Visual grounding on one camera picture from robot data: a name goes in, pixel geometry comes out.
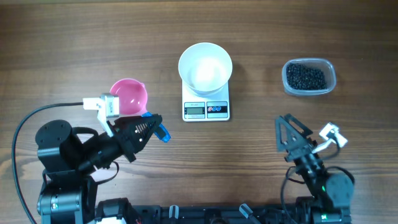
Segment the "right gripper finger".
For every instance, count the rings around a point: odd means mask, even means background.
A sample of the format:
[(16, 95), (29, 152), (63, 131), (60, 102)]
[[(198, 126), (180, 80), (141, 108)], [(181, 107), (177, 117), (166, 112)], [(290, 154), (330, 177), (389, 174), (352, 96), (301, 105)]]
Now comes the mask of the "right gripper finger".
[(313, 134), (313, 131), (299, 121), (295, 116), (286, 114), (283, 116), (285, 120), (285, 132), (287, 139), (306, 139), (309, 135)]
[(275, 119), (275, 136), (278, 152), (290, 152), (298, 148), (298, 135), (299, 132), (283, 116)]

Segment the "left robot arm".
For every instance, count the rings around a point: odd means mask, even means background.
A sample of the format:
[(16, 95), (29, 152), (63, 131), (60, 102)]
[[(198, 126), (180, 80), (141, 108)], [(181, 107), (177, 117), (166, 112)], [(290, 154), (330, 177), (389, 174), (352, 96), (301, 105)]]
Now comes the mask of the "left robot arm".
[(159, 114), (122, 117), (109, 134), (72, 127), (61, 119), (43, 125), (35, 136), (37, 156), (45, 167), (37, 202), (42, 223), (93, 221), (99, 182), (91, 174), (121, 156), (135, 161), (154, 133), (165, 136), (161, 123)]

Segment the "pink scoop with blue handle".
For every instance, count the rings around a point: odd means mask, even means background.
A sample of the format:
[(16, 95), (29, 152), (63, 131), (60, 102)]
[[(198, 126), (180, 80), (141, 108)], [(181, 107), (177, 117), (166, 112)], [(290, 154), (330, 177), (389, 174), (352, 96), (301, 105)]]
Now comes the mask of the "pink scoop with blue handle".
[[(147, 110), (149, 97), (144, 83), (133, 78), (123, 78), (111, 87), (109, 93), (119, 96), (120, 115), (118, 118), (153, 115)], [(153, 135), (162, 142), (169, 142), (171, 140), (171, 135), (162, 123)]]

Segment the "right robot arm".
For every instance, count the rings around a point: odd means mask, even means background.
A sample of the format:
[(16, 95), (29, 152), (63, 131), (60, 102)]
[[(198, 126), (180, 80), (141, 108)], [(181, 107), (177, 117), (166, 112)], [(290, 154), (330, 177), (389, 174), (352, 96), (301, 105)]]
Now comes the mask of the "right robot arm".
[[(275, 119), (277, 150), (285, 151), (285, 161), (294, 163), (288, 168), (280, 188), (282, 213), (290, 223), (351, 223), (349, 208), (354, 194), (354, 176), (342, 167), (325, 167), (323, 163), (336, 157), (348, 140), (333, 123), (326, 124), (319, 133), (324, 143), (312, 140), (311, 134), (312, 130), (291, 114)], [(284, 200), (288, 181), (306, 185), (312, 195), (299, 198), (291, 210)]]

